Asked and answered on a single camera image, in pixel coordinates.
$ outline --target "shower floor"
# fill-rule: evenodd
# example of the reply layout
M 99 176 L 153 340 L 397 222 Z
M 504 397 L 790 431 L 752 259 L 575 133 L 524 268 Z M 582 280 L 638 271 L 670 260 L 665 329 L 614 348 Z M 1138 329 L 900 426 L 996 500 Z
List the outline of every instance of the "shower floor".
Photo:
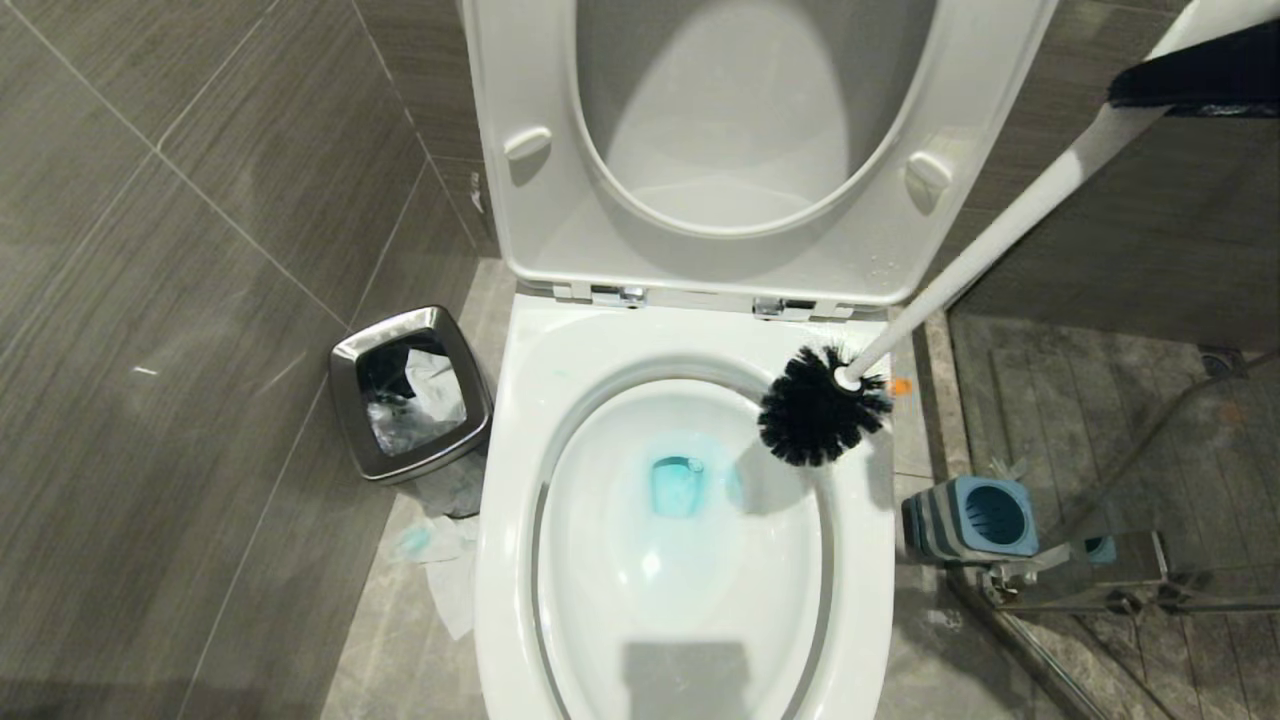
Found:
M 1206 377 L 1197 347 L 964 313 L 951 314 L 950 332 L 973 471 L 992 475 L 996 468 L 1024 464 L 1021 482 L 1033 498 L 1042 547 L 1061 539 L 1068 527 L 1075 528 L 1073 537 L 1132 527 L 1124 515 L 1139 502 L 1148 503 L 1144 512 L 1157 518 L 1162 534 L 1178 539 L 1166 542 L 1175 566 L 1180 553 L 1208 557 L 1215 568 L 1236 559 L 1275 577 L 1277 383 L 1268 380 L 1266 391 L 1260 391 L 1262 383 L 1231 387 L 1235 395 L 1228 401 L 1198 409 L 1215 418 L 1252 413 L 1247 421 L 1215 421 L 1212 442 L 1203 433 L 1185 443 L 1157 433 L 1135 465 L 1138 477 L 1121 475 L 1112 502 L 1100 503 L 1107 473 L 1139 430 L 1166 401 Z M 1275 373 L 1274 365 L 1267 372 Z M 1272 498 L 1277 503 L 1268 503 Z M 1243 530 L 1242 518 L 1251 525 Z M 1053 638 L 1079 634 L 1083 626 L 1155 701 L 1148 715 L 1280 717 L 1277 614 L 1174 616 L 1152 607 L 1138 618 L 1019 618 L 1051 651 Z M 1071 623 L 1079 625 L 1066 628 Z M 1079 643 L 1056 644 L 1060 652 L 1085 655 Z M 1062 665 L 1080 669 L 1074 682 L 1100 707 L 1115 707 L 1114 698 L 1097 697 L 1115 685 L 1092 673 L 1093 661 L 1070 660 Z

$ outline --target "stainless steel trash can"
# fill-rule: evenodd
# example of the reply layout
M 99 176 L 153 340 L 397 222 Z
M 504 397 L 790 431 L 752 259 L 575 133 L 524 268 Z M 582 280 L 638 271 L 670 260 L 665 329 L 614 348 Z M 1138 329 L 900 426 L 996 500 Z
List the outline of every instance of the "stainless steel trash can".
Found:
M 493 398 L 444 307 L 388 318 L 334 346 L 329 383 L 360 474 L 429 515 L 480 511 Z

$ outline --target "toilet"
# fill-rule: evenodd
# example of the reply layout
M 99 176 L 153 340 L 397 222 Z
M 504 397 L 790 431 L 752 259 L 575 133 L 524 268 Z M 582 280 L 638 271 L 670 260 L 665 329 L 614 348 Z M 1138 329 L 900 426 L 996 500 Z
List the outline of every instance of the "toilet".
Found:
M 759 401 L 919 284 L 1053 6 L 462 1 L 521 281 L 480 510 L 490 719 L 873 717 L 892 428 L 792 468 Z

